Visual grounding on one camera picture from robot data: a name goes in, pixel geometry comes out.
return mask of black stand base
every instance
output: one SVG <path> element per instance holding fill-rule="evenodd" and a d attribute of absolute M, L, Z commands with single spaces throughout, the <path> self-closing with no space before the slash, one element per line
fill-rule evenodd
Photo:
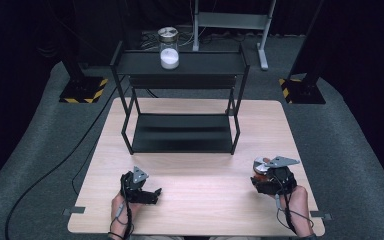
<path fill-rule="evenodd" d="M 305 82 L 301 80 L 279 79 L 280 86 L 282 87 L 283 96 L 287 103 L 291 104 L 325 104 L 320 90 L 317 86 L 306 86 Z"/>
<path fill-rule="evenodd" d="M 64 103 L 95 103 L 104 91 L 108 79 L 102 77 L 84 77 L 81 81 L 68 82 L 60 95 Z"/>

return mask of black equipment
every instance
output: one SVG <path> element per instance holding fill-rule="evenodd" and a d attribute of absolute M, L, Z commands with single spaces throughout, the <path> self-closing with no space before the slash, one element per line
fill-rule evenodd
<path fill-rule="evenodd" d="M 124 197 L 127 208 L 127 227 L 123 236 L 125 240 L 129 239 L 133 231 L 132 210 L 130 209 L 129 203 L 156 204 L 158 196 L 161 194 L 161 188 L 155 192 L 142 191 L 142 187 L 148 177 L 148 174 L 136 166 L 134 166 L 133 172 L 129 171 L 121 176 L 120 194 Z"/>
<path fill-rule="evenodd" d="M 265 176 L 268 181 L 259 181 L 251 177 L 251 182 L 257 188 L 258 193 L 268 195 L 290 194 L 297 186 L 294 174 L 288 167 L 269 168 Z"/>
<path fill-rule="evenodd" d="M 289 229 L 294 233 L 296 231 L 291 221 L 288 194 L 292 194 L 292 191 L 297 186 L 297 181 L 287 166 L 298 163 L 298 160 L 280 156 L 272 160 L 258 157 L 254 160 L 253 166 L 257 175 L 251 177 L 252 185 L 256 187 L 258 193 L 275 196 L 277 209 L 285 213 Z M 279 195 L 283 195 L 285 199 L 286 207 L 284 210 L 282 209 Z"/>

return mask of black metal shelf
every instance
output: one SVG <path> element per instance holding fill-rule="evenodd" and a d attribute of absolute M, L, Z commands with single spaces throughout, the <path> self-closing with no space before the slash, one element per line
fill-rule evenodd
<path fill-rule="evenodd" d="M 219 152 L 232 148 L 229 117 L 219 115 L 141 114 L 134 152 Z"/>
<path fill-rule="evenodd" d="M 211 152 L 234 154 L 240 135 L 237 118 L 249 72 L 242 45 L 233 52 L 181 52 L 176 69 L 161 67 L 159 53 L 123 50 L 120 42 L 111 70 L 126 113 L 121 134 L 130 154 L 135 152 Z M 242 76 L 235 101 L 237 76 Z M 132 97 L 127 104 L 121 81 L 129 79 Z M 150 114 L 141 111 L 136 89 L 229 89 L 223 114 Z M 126 134 L 133 106 L 138 119 L 132 144 Z M 230 117 L 234 118 L 232 139 Z"/>

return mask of lower shelf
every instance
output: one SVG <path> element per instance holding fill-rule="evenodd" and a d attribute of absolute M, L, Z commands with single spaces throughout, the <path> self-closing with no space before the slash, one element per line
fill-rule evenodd
<path fill-rule="evenodd" d="M 230 153 L 229 116 L 141 114 L 132 149 L 134 152 Z"/>

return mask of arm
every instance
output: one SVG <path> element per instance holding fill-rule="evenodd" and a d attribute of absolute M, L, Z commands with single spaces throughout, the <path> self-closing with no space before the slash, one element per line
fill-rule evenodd
<path fill-rule="evenodd" d="M 298 237 L 307 237 L 314 234 L 310 222 L 308 221 L 310 216 L 307 190 L 303 186 L 297 186 L 288 197 L 290 197 L 289 210 L 291 211 L 291 222 L 295 227 Z M 286 208 L 286 202 L 283 196 L 280 197 L 280 204 L 282 209 Z"/>

